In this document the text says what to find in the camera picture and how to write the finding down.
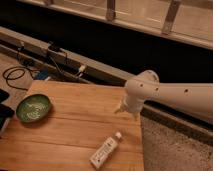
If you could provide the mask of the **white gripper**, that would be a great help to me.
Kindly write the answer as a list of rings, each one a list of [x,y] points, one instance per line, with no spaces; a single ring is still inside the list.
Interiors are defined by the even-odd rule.
[[[133,114],[134,120],[138,121],[138,113],[142,111],[143,105],[144,100],[142,98],[134,96],[132,94],[125,94],[123,99],[121,100],[121,108],[117,108],[114,113],[121,113],[123,110]]]

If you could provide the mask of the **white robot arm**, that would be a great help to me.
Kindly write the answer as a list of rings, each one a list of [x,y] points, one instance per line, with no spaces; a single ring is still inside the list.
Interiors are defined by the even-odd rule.
[[[213,125],[213,83],[161,83],[153,70],[126,81],[125,94],[115,110],[133,115],[145,101],[154,101]]]

